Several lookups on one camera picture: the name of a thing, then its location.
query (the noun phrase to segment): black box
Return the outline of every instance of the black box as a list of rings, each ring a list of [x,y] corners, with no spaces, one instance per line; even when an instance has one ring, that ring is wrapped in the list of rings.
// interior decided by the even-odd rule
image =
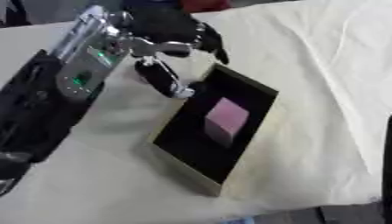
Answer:
[[[150,142],[172,164],[219,194],[269,113],[277,91],[220,65],[214,65],[202,83],[205,87],[200,94],[179,105],[173,104],[175,111],[168,114],[169,119],[151,136]],[[217,144],[204,132],[206,114],[222,97],[249,112],[230,148]]]

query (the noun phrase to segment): robotic hand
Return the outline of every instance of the robotic hand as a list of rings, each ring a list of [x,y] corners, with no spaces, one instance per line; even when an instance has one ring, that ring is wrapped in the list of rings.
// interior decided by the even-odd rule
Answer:
[[[187,57],[192,49],[199,49],[228,63],[221,35],[208,24],[171,8],[149,6],[128,11],[135,22],[130,27],[136,37],[132,55],[141,57],[136,70],[163,95],[186,98],[194,94],[194,89],[183,86],[179,77],[157,58],[157,52]]]
[[[0,91],[0,196],[61,144],[127,55],[138,58],[136,70],[163,95],[191,97],[195,89],[157,53],[187,57],[192,49],[228,63],[221,35],[182,11],[87,9],[50,52],[39,51]]]

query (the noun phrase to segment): black glove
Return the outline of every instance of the black glove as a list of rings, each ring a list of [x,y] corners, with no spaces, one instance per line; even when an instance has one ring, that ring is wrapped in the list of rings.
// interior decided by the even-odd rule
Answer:
[[[134,21],[128,27],[134,36],[147,39],[153,43],[181,42],[195,44],[201,51],[213,53],[224,64],[229,59],[223,47],[221,35],[210,25],[201,23],[182,10],[164,6],[128,7]],[[170,56],[186,57],[182,52],[165,51]]]

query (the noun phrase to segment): green led light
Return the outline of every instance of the green led light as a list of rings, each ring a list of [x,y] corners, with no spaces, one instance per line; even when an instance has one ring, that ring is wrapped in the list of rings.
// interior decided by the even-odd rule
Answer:
[[[73,83],[75,83],[76,85],[81,85],[81,80],[77,79],[77,78],[74,78],[73,79]]]

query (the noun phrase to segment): wrinkled cloth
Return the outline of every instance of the wrinkled cloth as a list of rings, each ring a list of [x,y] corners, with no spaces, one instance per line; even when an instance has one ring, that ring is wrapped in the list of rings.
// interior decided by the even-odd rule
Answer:
[[[224,37],[230,68],[279,91],[222,196],[204,196],[146,145],[172,101],[136,81],[127,58],[73,134],[0,199],[0,222],[210,223],[379,200],[391,11],[389,0],[313,0],[199,14]],[[67,27],[0,30],[0,82]],[[164,58],[185,80],[214,63],[202,52]]]

